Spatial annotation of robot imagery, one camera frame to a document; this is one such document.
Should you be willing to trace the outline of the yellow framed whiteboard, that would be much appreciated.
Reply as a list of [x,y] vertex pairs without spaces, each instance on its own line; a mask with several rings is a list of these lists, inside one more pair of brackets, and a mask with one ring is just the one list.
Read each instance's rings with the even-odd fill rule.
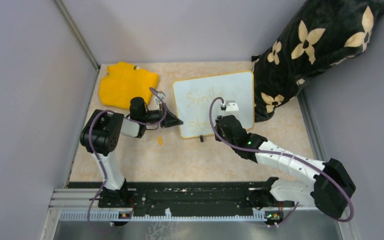
[[217,97],[234,101],[238,111],[233,114],[243,128],[254,127],[254,75],[250,70],[178,80],[172,89],[176,115],[183,121],[179,131],[184,139],[213,134],[209,111]]

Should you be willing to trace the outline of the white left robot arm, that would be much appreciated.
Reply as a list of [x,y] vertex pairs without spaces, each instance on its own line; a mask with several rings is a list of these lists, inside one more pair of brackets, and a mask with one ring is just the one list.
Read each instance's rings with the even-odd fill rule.
[[130,100],[129,114],[124,116],[111,110],[96,109],[80,133],[79,142],[91,153],[103,178],[99,189],[101,208],[124,207],[131,198],[128,183],[116,158],[116,147],[121,135],[140,139],[148,126],[170,128],[183,121],[159,99],[157,110],[149,110],[145,100]]

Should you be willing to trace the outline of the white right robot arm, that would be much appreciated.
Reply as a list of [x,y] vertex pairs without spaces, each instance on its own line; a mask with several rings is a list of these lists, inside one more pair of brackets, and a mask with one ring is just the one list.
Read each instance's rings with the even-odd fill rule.
[[283,201],[299,202],[314,205],[337,220],[341,220],[346,207],[351,206],[356,186],[339,160],[321,161],[294,154],[261,135],[247,132],[234,115],[218,116],[215,130],[215,139],[226,143],[241,158],[276,168],[296,178],[269,179],[261,193],[267,206]]

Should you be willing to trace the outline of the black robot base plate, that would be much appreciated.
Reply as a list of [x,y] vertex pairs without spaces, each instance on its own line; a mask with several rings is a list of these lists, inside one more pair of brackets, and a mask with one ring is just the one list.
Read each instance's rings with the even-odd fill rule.
[[265,181],[236,182],[128,182],[131,198],[125,206],[136,217],[162,217],[166,209],[173,217],[248,217],[254,210],[293,207],[279,203]]

